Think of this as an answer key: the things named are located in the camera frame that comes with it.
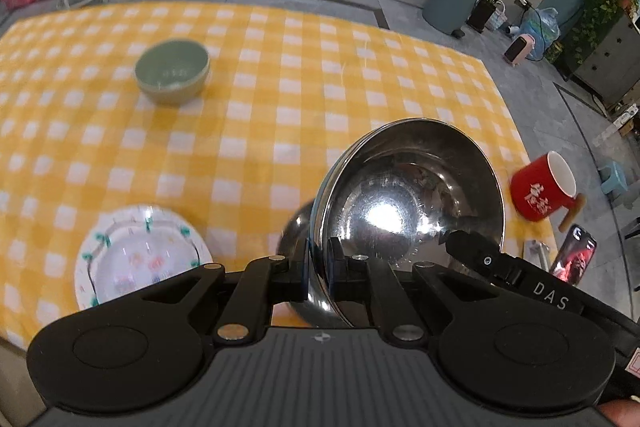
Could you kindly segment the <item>blue steel bowl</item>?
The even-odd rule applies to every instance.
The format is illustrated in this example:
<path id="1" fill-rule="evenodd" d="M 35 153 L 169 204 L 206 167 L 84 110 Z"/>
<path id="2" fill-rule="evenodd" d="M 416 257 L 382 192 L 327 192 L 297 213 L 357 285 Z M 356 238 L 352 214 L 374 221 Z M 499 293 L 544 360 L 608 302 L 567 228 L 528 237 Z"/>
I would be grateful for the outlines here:
<path id="1" fill-rule="evenodd" d="M 462 271 L 445 249 L 449 232 L 506 233 L 498 178 L 480 144 L 451 124 L 406 118 L 363 135 L 334 162 L 310 210 L 316 277 L 297 311 L 321 326 L 363 326 L 366 311 L 330 294 L 329 243 L 345 256 L 381 258 L 399 271 L 433 262 Z"/>

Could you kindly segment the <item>white fruit pattern plate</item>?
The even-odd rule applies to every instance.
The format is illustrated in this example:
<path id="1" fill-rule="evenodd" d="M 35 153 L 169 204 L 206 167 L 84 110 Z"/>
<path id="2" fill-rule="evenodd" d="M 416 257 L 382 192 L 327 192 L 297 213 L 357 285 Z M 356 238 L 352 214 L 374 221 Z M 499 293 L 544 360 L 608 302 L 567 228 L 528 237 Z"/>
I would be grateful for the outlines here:
<path id="1" fill-rule="evenodd" d="M 191 223 L 169 209 L 133 205 L 101 216 L 78 251 L 77 306 L 102 305 L 212 262 Z"/>

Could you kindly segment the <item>green ceramic bowl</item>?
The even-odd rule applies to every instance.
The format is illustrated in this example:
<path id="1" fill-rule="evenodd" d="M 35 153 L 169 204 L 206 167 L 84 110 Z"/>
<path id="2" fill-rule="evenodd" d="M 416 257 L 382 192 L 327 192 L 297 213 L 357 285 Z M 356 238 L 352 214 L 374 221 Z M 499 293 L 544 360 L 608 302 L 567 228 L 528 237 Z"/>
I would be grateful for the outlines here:
<path id="1" fill-rule="evenodd" d="M 210 57 L 191 39 L 169 39 L 150 46 L 134 65 L 140 91 L 156 104 L 182 105 L 203 91 Z"/>

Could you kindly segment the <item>orange steel bowl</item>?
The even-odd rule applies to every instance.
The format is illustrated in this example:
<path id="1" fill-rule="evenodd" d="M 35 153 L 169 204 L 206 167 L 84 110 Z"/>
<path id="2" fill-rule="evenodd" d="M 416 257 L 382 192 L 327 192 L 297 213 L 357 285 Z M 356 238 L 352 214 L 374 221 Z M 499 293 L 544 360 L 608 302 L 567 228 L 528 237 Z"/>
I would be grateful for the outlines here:
<path id="1" fill-rule="evenodd" d="M 314 253 L 308 246 L 311 209 L 314 201 L 306 202 L 285 225 L 277 254 L 288 259 L 294 280 L 302 283 L 305 297 L 302 301 L 290 301 L 288 305 L 305 323 L 316 329 L 346 329 L 349 326 L 344 314 L 334 305 L 326 293 L 319 275 L 314 269 Z"/>

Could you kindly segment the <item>smartphone on stand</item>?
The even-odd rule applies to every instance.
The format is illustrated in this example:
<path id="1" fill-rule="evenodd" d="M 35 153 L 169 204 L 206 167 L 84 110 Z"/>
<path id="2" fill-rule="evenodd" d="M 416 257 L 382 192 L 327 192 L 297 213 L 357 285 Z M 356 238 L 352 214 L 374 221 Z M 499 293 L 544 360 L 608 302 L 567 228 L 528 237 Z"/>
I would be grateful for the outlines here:
<path id="1" fill-rule="evenodd" d="M 550 273 L 572 286 L 577 286 L 585 275 L 596 253 L 597 241 L 580 225 L 571 225 L 556 255 Z"/>

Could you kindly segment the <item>red mug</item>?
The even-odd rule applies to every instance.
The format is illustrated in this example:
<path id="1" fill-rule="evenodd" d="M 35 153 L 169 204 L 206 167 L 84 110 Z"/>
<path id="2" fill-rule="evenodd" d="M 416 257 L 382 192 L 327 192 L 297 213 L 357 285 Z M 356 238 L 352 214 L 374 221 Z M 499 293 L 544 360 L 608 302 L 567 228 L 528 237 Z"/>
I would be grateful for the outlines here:
<path id="1" fill-rule="evenodd" d="M 539 222 L 564 209 L 559 231 L 567 232 L 584 209 L 587 197 L 577 190 L 574 173 L 555 150 L 518 170 L 510 181 L 514 208 L 526 220 Z"/>

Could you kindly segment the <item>yellow checkered tablecloth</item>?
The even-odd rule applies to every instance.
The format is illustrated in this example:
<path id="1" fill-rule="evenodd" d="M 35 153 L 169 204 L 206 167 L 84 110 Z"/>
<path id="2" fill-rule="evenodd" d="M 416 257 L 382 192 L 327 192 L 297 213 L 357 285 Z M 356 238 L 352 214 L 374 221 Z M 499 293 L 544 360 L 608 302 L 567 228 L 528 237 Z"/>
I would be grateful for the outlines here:
<path id="1" fill-rule="evenodd" d="M 206 47 L 203 91 L 156 104 L 134 79 L 169 39 Z M 103 213 L 178 212 L 230 270 L 272 253 L 336 158 L 386 122 L 469 135 L 501 183 L 528 155 L 474 57 L 397 32 L 260 6 L 115 4 L 1 38 L 1 336 L 25 348 L 76 308 L 78 251 Z"/>

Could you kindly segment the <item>grey drawer cabinet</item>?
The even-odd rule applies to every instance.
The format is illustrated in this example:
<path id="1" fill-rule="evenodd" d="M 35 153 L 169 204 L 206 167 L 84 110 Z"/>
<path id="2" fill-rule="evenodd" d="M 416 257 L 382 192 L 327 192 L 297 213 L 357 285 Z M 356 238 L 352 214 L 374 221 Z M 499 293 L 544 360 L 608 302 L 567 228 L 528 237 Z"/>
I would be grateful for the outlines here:
<path id="1" fill-rule="evenodd" d="M 605 106 L 623 100 L 639 81 L 639 31 L 623 14 L 602 42 L 582 61 L 574 76 Z"/>

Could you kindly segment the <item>pink space heater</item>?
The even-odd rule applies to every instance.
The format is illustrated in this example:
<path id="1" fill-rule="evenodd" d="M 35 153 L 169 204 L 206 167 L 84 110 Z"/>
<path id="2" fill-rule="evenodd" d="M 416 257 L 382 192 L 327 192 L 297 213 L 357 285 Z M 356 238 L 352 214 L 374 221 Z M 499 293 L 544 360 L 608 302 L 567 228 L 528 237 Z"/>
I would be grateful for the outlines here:
<path id="1" fill-rule="evenodd" d="M 516 36 L 503 53 L 503 57 L 511 66 L 518 66 L 535 47 L 535 39 L 529 34 Z"/>

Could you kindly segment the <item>blue water jug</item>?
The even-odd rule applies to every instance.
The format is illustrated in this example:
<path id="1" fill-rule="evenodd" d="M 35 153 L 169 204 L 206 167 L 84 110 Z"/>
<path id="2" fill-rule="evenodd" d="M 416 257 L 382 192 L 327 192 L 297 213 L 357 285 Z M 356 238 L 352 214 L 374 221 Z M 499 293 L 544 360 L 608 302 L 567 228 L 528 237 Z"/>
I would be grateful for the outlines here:
<path id="1" fill-rule="evenodd" d="M 544 52 L 560 36 L 558 11 L 555 8 L 528 9 L 520 25 L 520 33 L 534 39 L 532 52 L 527 55 L 529 61 L 538 62 L 544 58 Z"/>

